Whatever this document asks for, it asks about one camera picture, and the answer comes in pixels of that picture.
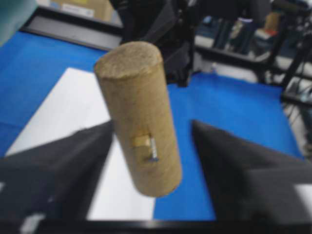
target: white paper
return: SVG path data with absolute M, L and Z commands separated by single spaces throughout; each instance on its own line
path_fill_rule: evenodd
M 7 155 L 67 137 L 110 117 L 93 73 L 68 68 Z M 89 220 L 149 220 L 155 199 L 133 186 L 119 142 L 114 138 L 89 210 Z

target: cable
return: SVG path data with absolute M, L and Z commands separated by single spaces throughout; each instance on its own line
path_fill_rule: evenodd
M 287 116 L 288 119 L 290 119 L 290 117 L 292 116 L 294 108 L 295 108 L 295 105 L 292 105 L 292 110 L 290 111 L 290 113 Z
M 301 115 L 300 111 L 299 113 L 297 114 L 297 116 L 293 119 L 292 123 L 291 123 L 291 126 L 293 126 L 293 124 L 296 122 L 296 120 L 298 119 L 298 117 Z

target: blue mat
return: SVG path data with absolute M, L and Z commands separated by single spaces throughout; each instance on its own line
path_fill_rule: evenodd
M 17 32 L 0 47 L 0 157 L 66 68 L 93 71 L 105 52 Z
M 188 88 L 168 87 L 183 180 L 172 194 L 156 200 L 155 219 L 215 219 L 192 144 L 192 119 L 294 157 L 302 157 L 279 102 L 281 89 L 214 74 L 195 75 Z
M 105 52 L 18 32 L 0 47 L 0 156 L 13 143 L 66 68 L 92 71 Z M 279 103 L 281 90 L 198 74 L 190 87 L 169 85 L 183 167 L 179 188 L 156 200 L 156 219 L 213 220 L 212 204 L 191 139 L 191 119 L 301 157 Z

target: cork cylinder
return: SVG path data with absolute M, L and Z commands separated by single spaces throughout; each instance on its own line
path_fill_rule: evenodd
M 95 74 L 136 188 L 169 194 L 182 170 L 160 51 L 146 42 L 123 44 L 98 60 Z

